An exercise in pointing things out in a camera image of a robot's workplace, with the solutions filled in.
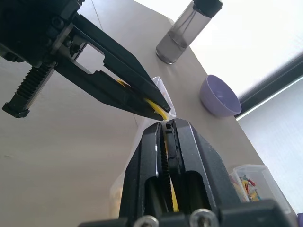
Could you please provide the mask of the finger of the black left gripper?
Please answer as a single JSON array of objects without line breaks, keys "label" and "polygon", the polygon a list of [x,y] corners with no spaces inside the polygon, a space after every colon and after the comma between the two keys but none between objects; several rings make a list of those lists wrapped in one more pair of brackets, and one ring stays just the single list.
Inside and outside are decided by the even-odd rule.
[{"label": "finger of the black left gripper", "polygon": [[166,112],[170,112],[166,99],[132,53],[84,16],[76,16],[72,22],[84,35],[84,39],[104,54],[103,63],[107,69],[130,85],[139,97],[150,99]]},{"label": "finger of the black left gripper", "polygon": [[98,101],[151,119],[160,120],[161,115],[133,88],[124,87],[103,71],[89,74],[87,70],[68,59],[61,59],[56,71]]}]

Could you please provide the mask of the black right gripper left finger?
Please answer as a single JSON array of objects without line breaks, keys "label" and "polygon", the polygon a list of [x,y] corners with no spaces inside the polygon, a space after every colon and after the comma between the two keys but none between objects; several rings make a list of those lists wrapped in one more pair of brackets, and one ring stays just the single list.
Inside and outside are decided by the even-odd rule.
[{"label": "black right gripper left finger", "polygon": [[161,123],[143,131],[127,165],[119,216],[160,218],[173,211],[169,167]]}]

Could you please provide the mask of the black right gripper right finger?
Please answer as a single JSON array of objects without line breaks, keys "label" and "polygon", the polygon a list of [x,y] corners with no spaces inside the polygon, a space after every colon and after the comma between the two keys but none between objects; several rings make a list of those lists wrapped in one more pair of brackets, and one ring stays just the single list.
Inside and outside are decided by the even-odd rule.
[{"label": "black right gripper right finger", "polygon": [[204,208],[219,213],[241,205],[220,155],[190,122],[170,120],[165,134],[169,173],[180,211]]}]

